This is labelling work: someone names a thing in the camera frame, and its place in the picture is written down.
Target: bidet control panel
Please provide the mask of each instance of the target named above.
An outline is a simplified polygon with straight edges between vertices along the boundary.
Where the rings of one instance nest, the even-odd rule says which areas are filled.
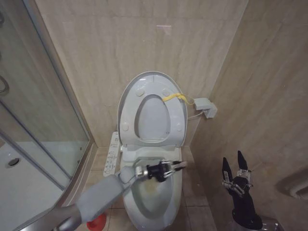
[[[116,172],[116,161],[117,156],[120,152],[120,140],[119,140],[119,133],[117,131],[112,133],[108,155],[105,163],[105,169],[103,172],[103,176],[107,177],[111,174]]]

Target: shower enclosure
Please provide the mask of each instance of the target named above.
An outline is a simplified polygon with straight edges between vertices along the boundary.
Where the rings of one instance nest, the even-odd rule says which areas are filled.
[[[92,139],[22,1],[0,0],[0,224],[52,207]]]

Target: toilet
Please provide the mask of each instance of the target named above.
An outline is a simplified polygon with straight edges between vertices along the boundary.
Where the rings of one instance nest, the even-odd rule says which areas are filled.
[[[174,97],[178,85],[161,72],[145,72],[125,88],[118,106],[117,125],[124,166],[156,165],[162,159],[182,160],[187,108]],[[160,231],[171,225],[180,207],[182,171],[159,183],[136,182],[123,194],[127,214],[140,231]]]

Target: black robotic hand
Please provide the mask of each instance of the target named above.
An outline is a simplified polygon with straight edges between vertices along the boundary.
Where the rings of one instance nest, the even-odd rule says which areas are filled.
[[[241,226],[259,230],[262,228],[262,220],[256,214],[254,202],[249,194],[251,171],[248,170],[247,163],[241,153],[238,151],[237,160],[239,170],[236,177],[232,177],[232,172],[227,159],[224,157],[222,162],[222,185],[227,189],[233,198],[234,209],[232,210],[233,219]]]

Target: red object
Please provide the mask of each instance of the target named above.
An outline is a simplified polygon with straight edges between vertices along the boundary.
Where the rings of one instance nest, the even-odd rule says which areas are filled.
[[[107,221],[106,214],[100,214],[96,219],[93,221],[87,222],[87,227],[91,231],[102,231],[105,227]]]

